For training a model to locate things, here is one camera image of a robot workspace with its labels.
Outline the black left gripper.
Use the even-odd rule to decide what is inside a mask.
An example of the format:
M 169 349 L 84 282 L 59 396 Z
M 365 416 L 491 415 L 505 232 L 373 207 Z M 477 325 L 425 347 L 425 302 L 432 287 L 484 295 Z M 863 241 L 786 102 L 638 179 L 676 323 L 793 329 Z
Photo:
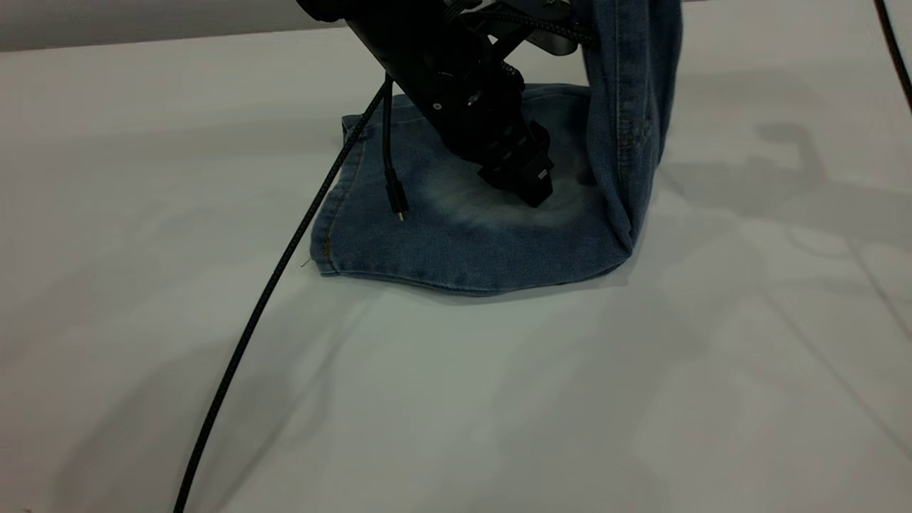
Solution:
M 430 101 L 427 120 L 444 146 L 481 165 L 485 184 L 540 207 L 554 191 L 551 138 L 541 124 L 529 123 L 530 139 L 519 72 L 504 62 L 495 43 L 482 43 L 465 72 L 438 75 L 443 90 Z

